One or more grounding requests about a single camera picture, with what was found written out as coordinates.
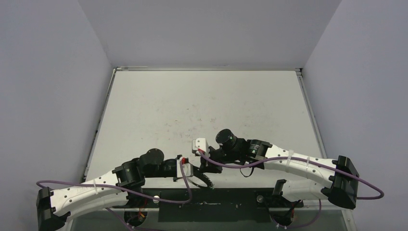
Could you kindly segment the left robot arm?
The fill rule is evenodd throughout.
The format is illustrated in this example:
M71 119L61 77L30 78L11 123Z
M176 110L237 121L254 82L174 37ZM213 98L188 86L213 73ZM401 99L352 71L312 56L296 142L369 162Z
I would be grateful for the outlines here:
M142 191L147 178L182 179L193 176L194 167L188 158L178 155L173 159L164 159L159 149L150 149L147 153L126 161L107 173L84 183L51 181L64 185L63 189L51 189L40 180L36 207L38 230L58 231L73 219L84 214L114 206L138 207L144 201L171 204L186 204L192 199L187 188L188 199L171 200L159 195L149 195Z

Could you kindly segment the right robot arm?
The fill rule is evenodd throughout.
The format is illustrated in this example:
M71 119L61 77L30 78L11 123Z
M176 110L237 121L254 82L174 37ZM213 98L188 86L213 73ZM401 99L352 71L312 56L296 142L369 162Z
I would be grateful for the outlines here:
M227 164L282 171L302 179L277 180L272 193L277 206L320 199L341 208L356 208L359 173L346 156L324 159L298 154L267 141L238 138L230 129L221 130L216 142L218 149L209 146L205 138L191 142L192 153L201 158L202 172L221 173Z

